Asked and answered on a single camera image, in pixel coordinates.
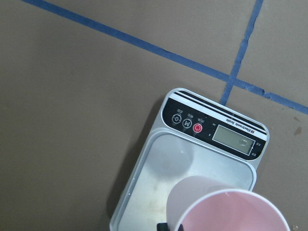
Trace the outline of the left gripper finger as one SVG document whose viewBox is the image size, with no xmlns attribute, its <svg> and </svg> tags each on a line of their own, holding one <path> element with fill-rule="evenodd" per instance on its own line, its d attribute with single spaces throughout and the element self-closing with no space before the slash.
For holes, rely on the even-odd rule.
<svg viewBox="0 0 308 231">
<path fill-rule="evenodd" d="M 168 222 L 166 218 L 158 221 L 158 223 L 156 224 L 156 230 L 157 231 L 169 231 L 169 226 L 168 226 Z"/>
</svg>

